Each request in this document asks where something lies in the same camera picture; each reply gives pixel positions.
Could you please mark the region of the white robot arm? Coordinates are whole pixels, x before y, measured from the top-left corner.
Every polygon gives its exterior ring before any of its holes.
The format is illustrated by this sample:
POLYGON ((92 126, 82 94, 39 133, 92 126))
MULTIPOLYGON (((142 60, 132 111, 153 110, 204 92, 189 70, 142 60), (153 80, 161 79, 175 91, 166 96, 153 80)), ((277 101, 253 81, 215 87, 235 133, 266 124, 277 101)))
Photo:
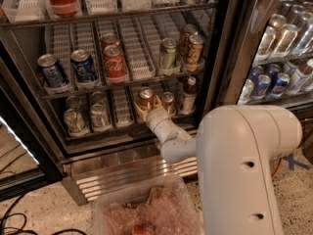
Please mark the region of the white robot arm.
POLYGON ((302 128, 274 105, 226 105, 208 112, 191 136, 165 108, 136 108, 169 163, 197 159, 205 235, 284 235, 270 162, 300 144, 302 128))

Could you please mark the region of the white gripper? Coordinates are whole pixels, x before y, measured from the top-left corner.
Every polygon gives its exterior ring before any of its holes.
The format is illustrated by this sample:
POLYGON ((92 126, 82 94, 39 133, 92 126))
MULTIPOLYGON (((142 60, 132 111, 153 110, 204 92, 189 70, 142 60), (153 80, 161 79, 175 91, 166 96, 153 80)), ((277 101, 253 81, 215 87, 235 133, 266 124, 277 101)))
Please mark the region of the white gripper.
POLYGON ((157 137, 161 144, 177 138, 182 129, 176 125, 167 110, 162 107, 162 102, 157 94, 154 95, 154 109, 151 111, 143 110, 138 104, 135 104, 137 114, 146 122, 147 127, 157 137))

